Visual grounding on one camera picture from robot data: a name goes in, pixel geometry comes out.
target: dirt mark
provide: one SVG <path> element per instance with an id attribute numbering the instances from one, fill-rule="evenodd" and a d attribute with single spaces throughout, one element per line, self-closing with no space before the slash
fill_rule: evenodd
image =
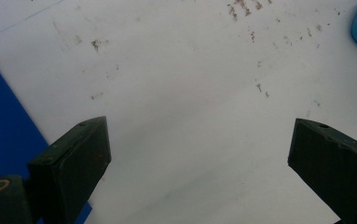
<path id="1" fill-rule="evenodd" d="M 244 9 L 245 11 L 245 16 L 249 16 L 251 15 L 251 11 L 247 6 L 247 3 L 245 2 L 245 0 L 236 0 L 236 2 L 234 4 L 240 4 L 240 6 Z"/>
<path id="2" fill-rule="evenodd" d="M 307 31 L 309 33 L 309 37 L 312 37 L 311 30 L 309 28 L 307 28 Z"/>
<path id="3" fill-rule="evenodd" d="M 253 40 L 254 43 L 254 31 L 251 32 L 251 39 Z"/>
<path id="4" fill-rule="evenodd" d="M 82 40 L 80 39 L 79 35 L 76 35 L 74 41 L 76 42 L 77 45 L 82 43 Z"/>
<path id="5" fill-rule="evenodd" d="M 236 13 L 236 10 L 234 9 L 233 6 L 231 6 L 230 4 L 227 5 L 229 7 L 229 10 L 228 10 L 228 14 L 232 15 L 233 16 L 233 21 L 237 21 L 237 13 Z"/>
<path id="6" fill-rule="evenodd" d="M 339 16 L 341 14 L 340 10 L 334 8 L 335 12 L 337 13 L 337 15 Z"/>
<path id="7" fill-rule="evenodd" d="M 283 39 L 285 40 L 285 44 L 289 44 L 289 45 L 292 46 L 292 41 L 289 39 L 288 36 L 285 35 L 285 36 L 283 37 Z"/>
<path id="8" fill-rule="evenodd" d="M 95 39 L 93 41 L 91 41 L 91 45 L 94 47 L 94 49 L 98 52 L 99 51 L 99 47 L 101 45 L 108 45 L 109 41 L 108 40 L 104 40 L 101 41 L 99 39 Z"/>
<path id="9" fill-rule="evenodd" d="M 261 85 L 260 83 L 256 85 L 256 87 L 259 89 L 260 92 L 262 92 L 262 88 L 261 88 Z"/>
<path id="10" fill-rule="evenodd" d="M 259 1 L 253 0 L 253 2 L 255 3 L 255 7 L 256 7 L 257 10 L 259 10 L 259 9 L 261 9 L 263 7 L 262 4 L 260 4 Z"/>
<path id="11" fill-rule="evenodd" d="M 317 105 L 318 107 L 321 107 L 321 103 L 319 103 L 318 101 L 314 100 L 314 104 Z"/>
<path id="12" fill-rule="evenodd" d="M 102 96 L 103 96 L 103 92 L 99 92 L 99 93 L 97 93 L 97 94 L 91 95 L 90 98 L 91 98 L 92 100 L 96 100 L 96 99 L 98 99 L 98 98 L 100 98 L 100 97 L 102 97 Z"/>

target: white surface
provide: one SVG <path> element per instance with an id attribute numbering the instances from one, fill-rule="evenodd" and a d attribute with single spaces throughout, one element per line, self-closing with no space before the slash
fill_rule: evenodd
<path id="1" fill-rule="evenodd" d="M 62 0 L 0 0 L 0 32 L 3 32 L 21 21 L 59 4 Z"/>
<path id="2" fill-rule="evenodd" d="M 108 118 L 87 223 L 337 221 L 286 161 L 295 118 L 357 139 L 357 0 L 259 2 L 64 0 L 0 32 L 0 71 L 50 143 Z"/>

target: brown stain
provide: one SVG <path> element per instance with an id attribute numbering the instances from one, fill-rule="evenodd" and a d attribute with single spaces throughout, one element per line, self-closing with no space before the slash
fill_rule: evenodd
<path id="1" fill-rule="evenodd" d="M 229 7 L 229 10 L 228 10 L 228 14 L 232 15 L 233 16 L 233 21 L 237 21 L 237 13 L 236 13 L 236 10 L 234 9 L 233 6 L 231 6 L 230 4 L 227 5 Z"/>
<path id="2" fill-rule="evenodd" d="M 245 0 L 236 0 L 236 2 L 234 4 L 240 4 L 240 6 L 245 10 L 245 16 L 251 15 L 251 11 L 248 8 L 247 3 L 245 2 Z"/>
<path id="3" fill-rule="evenodd" d="M 253 2 L 255 3 L 255 7 L 256 7 L 257 10 L 260 10 L 263 7 L 262 4 L 260 4 L 259 1 L 253 0 Z"/>

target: dark spot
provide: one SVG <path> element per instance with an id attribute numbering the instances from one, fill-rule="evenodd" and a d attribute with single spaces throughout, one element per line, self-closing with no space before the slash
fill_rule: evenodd
<path id="1" fill-rule="evenodd" d="M 257 0 L 253 0 L 256 3 L 256 9 L 259 10 L 260 8 L 262 8 L 262 4 L 260 4 Z"/>
<path id="2" fill-rule="evenodd" d="M 245 16 L 249 16 L 251 14 L 251 11 L 247 7 L 247 3 L 245 2 L 245 0 L 236 0 L 234 4 L 240 4 L 240 6 L 245 10 Z"/>
<path id="3" fill-rule="evenodd" d="M 317 105 L 318 107 L 321 107 L 321 104 L 320 104 L 318 101 L 314 100 L 314 103 L 315 103 L 315 105 Z"/>
<path id="4" fill-rule="evenodd" d="M 290 45 L 292 46 L 292 42 L 291 42 L 291 40 L 288 38 L 288 36 L 285 35 L 283 38 L 285 39 L 285 44 L 290 44 Z"/>
<path id="5" fill-rule="evenodd" d="M 254 43 L 254 31 L 251 32 L 251 39 L 253 40 Z"/>
<path id="6" fill-rule="evenodd" d="M 260 92 L 262 92 L 262 89 L 260 88 L 260 83 L 256 85 L 256 87 L 259 89 Z"/>
<path id="7" fill-rule="evenodd" d="M 75 41 L 77 45 L 82 43 L 82 40 L 80 39 L 79 35 L 76 35 Z"/>
<path id="8" fill-rule="evenodd" d="M 94 47 L 96 51 L 99 51 L 99 46 L 102 44 L 102 42 L 98 39 L 95 39 L 91 41 L 91 45 Z"/>
<path id="9" fill-rule="evenodd" d="M 233 16 L 233 21 L 237 20 L 237 13 L 236 13 L 236 10 L 234 9 L 234 7 L 230 6 L 228 14 Z"/>
<path id="10" fill-rule="evenodd" d="M 99 93 L 97 93 L 97 94 L 95 94 L 95 95 L 90 96 L 90 98 L 91 98 L 92 100 L 95 100 L 95 99 L 100 98 L 100 97 L 102 97 L 102 96 L 103 96 L 103 92 L 99 92 Z"/>

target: white table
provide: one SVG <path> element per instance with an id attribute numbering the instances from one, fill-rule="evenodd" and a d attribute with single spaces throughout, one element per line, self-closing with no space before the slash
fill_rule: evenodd
<path id="1" fill-rule="evenodd" d="M 0 72 L 47 140 L 107 116 L 87 223 L 338 221 L 286 161 L 295 118 L 357 139 L 357 0 L 242 3 L 0 0 Z"/>

